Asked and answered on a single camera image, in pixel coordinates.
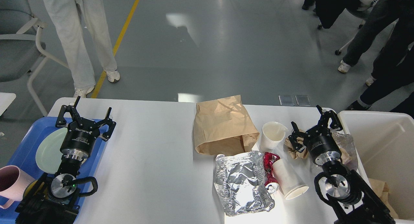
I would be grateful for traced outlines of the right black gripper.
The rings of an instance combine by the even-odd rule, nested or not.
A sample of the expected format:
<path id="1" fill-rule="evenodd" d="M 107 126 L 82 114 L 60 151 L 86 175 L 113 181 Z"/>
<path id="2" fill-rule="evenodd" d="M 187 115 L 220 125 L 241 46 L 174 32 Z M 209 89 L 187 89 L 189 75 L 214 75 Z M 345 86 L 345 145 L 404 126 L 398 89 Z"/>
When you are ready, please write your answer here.
<path id="1" fill-rule="evenodd" d="M 288 139 L 294 151 L 302 153 L 307 148 L 313 163 L 322 166 L 326 162 L 340 160 L 342 153 L 332 137 L 331 130 L 341 131 L 343 126 L 336 112 L 322 109 L 321 106 L 316 108 L 321 114 L 317 125 L 302 132 L 295 122 L 291 122 L 293 132 Z M 298 138 L 307 140 L 307 143 L 299 143 Z"/>

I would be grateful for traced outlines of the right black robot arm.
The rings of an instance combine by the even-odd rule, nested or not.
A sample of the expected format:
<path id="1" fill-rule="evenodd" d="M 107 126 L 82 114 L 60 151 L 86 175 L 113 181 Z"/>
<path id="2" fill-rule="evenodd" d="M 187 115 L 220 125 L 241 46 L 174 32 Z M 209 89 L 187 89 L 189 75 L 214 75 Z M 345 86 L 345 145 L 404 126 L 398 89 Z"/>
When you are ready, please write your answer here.
<path id="1" fill-rule="evenodd" d="M 337 114 L 317 106 L 320 119 L 305 132 L 292 122 L 289 135 L 295 151 L 307 149 L 315 165 L 322 168 L 314 178 L 319 199 L 331 206 L 337 216 L 336 224 L 394 224 L 390 210 L 365 180 L 342 163 L 340 148 L 331 130 L 343 129 Z"/>

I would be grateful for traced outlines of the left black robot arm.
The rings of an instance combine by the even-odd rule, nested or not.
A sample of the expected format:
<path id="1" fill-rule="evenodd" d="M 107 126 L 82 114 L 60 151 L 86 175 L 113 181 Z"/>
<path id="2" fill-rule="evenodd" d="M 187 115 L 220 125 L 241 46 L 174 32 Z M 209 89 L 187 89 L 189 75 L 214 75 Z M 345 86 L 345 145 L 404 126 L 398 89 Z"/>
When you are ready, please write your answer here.
<path id="1" fill-rule="evenodd" d="M 57 128 L 66 129 L 60 147 L 61 163 L 52 176 L 43 173 L 26 189 L 15 209 L 16 224 L 72 224 L 80 209 L 75 202 L 98 190 L 95 177 L 79 177 L 80 168 L 92 155 L 98 138 L 111 138 L 116 122 L 111 119 L 111 107 L 100 121 L 81 117 L 76 109 L 80 98 L 73 105 L 61 106 L 56 120 Z"/>

